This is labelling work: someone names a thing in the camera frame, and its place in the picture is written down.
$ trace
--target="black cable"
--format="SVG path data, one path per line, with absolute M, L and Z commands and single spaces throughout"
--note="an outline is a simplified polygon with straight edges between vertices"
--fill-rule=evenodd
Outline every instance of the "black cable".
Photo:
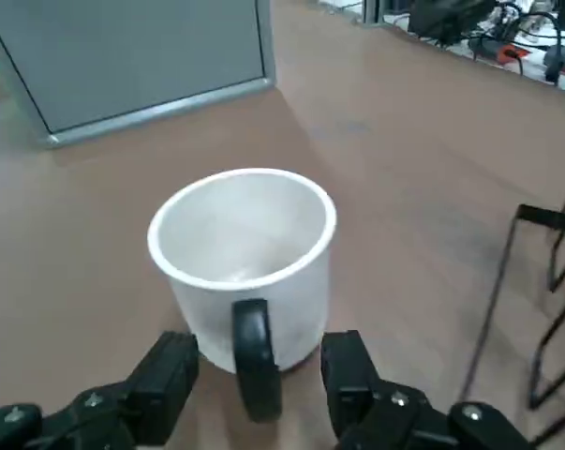
M 544 73 L 544 77 L 547 81 L 552 82 L 555 86 L 558 85 L 558 78 L 559 78 L 559 73 L 561 71 L 561 68 L 563 67 L 563 59 L 562 59 L 562 52 L 561 52 L 561 28 L 559 27 L 559 24 L 557 22 L 557 19 L 555 19 L 555 17 L 553 17 L 552 14 L 549 14 L 548 12 L 544 12 L 544 11 L 534 11 L 534 12 L 527 12 L 526 14 L 521 14 L 517 19 L 515 19 L 513 22 L 511 22 L 507 28 L 505 29 L 505 34 L 503 36 L 508 36 L 509 32 L 512 29 L 518 29 L 519 28 L 519 24 L 526 18 L 526 17 L 545 17 L 545 19 L 548 19 L 549 21 L 551 21 L 553 23 L 553 27 L 555 28 L 555 31 L 557 32 L 557 48 L 556 48 L 556 53 L 555 53 L 555 60 L 554 62 L 551 64 L 551 66 L 546 68 L 546 71 Z
M 549 35 L 535 35 L 534 33 L 530 33 L 529 31 L 524 30 L 523 28 L 518 28 L 518 31 L 524 33 L 528 36 L 534 36 L 535 38 L 545 38 L 545 39 L 557 39 L 557 35 L 549 36 Z
M 358 7 L 359 5 L 361 5 L 363 2 L 357 2 L 357 3 L 351 3 L 350 5 L 344 5 L 342 7 L 337 7 L 336 9 L 339 11 L 344 11 L 347 8 L 353 8 L 353 7 Z
M 513 8 L 513 9 L 517 10 L 517 12 L 518 12 L 519 14 L 523 14 L 523 13 L 524 13 L 524 10 L 522 9 L 522 7 L 520 7 L 519 5 L 517 5 L 517 4 L 514 3 L 514 2 L 498 2 L 497 6 L 500 7 L 500 8 L 502 8 L 503 10 L 504 10 L 506 7 L 510 7 L 510 8 Z
M 509 40 L 509 39 L 503 39 L 502 37 L 496 37 L 496 36 L 490 36 L 487 34 L 481 34 L 481 35 L 476 35 L 476 36 L 462 36 L 463 39 L 475 39 L 478 38 L 480 41 L 478 43 L 478 45 L 482 46 L 482 40 L 483 39 L 490 39 L 490 40 L 495 40 L 497 42 L 504 42 L 506 44 L 515 44 L 515 45 L 519 45 L 520 47 L 530 47 L 530 49 L 541 49 L 541 50 L 548 50 L 548 46 L 547 45 L 529 45 L 529 44 L 522 44 L 521 42 L 517 42 L 516 40 Z
M 517 61 L 517 64 L 519 65 L 519 76 L 523 77 L 524 76 L 524 63 L 522 62 L 522 58 L 519 54 L 517 54 L 517 52 L 514 49 L 507 49 L 503 52 L 503 54 L 505 56 L 509 56 L 510 58 L 513 58 Z

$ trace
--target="cable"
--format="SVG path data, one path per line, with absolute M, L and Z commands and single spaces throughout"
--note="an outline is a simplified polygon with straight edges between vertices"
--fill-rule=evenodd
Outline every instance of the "cable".
M 523 28 L 517 28 L 520 33 L 524 33 L 528 36 L 534 36 L 535 38 L 545 38 L 545 39 L 557 39 L 557 35 L 549 36 L 549 35 L 535 35 L 534 33 L 530 33 L 529 31 L 524 30 Z
M 522 9 L 522 7 L 520 7 L 519 5 L 517 5 L 517 4 L 514 3 L 514 2 L 497 2 L 497 3 L 498 3 L 497 6 L 498 6 L 499 8 L 502 8 L 503 10 L 505 10 L 506 7 L 510 7 L 510 8 L 513 8 L 513 9 L 517 10 L 517 12 L 518 12 L 519 14 L 523 14 L 523 13 L 524 13 L 524 10 Z
M 351 3 L 349 5 L 344 5 L 342 7 L 337 7 L 336 10 L 338 11 L 344 11 L 347 8 L 353 8 L 353 7 L 358 7 L 359 5 L 361 5 L 363 2 L 357 2 L 357 3 Z
M 555 60 L 551 63 L 549 67 L 546 68 L 546 71 L 544 73 L 544 79 L 557 86 L 559 81 L 559 74 L 561 72 L 561 69 L 563 68 L 563 58 L 561 55 L 562 42 L 561 42 L 561 28 L 559 27 L 557 19 L 555 19 L 555 17 L 553 17 L 552 14 L 549 14 L 548 12 L 544 12 L 544 11 L 534 11 L 534 12 L 527 12 L 526 14 L 521 14 L 517 19 L 515 19 L 507 26 L 507 28 L 505 29 L 505 34 L 503 36 L 508 36 L 509 32 L 512 29 L 518 29 L 519 24 L 526 17 L 545 17 L 546 19 L 548 19 L 553 23 L 553 27 L 557 32 L 557 48 L 555 53 Z
M 517 61 L 517 64 L 519 65 L 519 76 L 523 77 L 524 76 L 524 63 L 522 62 L 522 57 L 517 54 L 517 52 L 514 49 L 507 49 L 503 52 L 503 54 L 505 56 L 509 56 L 510 58 L 513 58 Z

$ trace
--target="black mug handle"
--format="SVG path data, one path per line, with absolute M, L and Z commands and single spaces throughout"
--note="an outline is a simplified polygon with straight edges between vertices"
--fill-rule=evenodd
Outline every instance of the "black mug handle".
M 275 421 L 282 413 L 282 382 L 274 360 L 267 300 L 241 300 L 232 305 L 232 347 L 249 418 Z

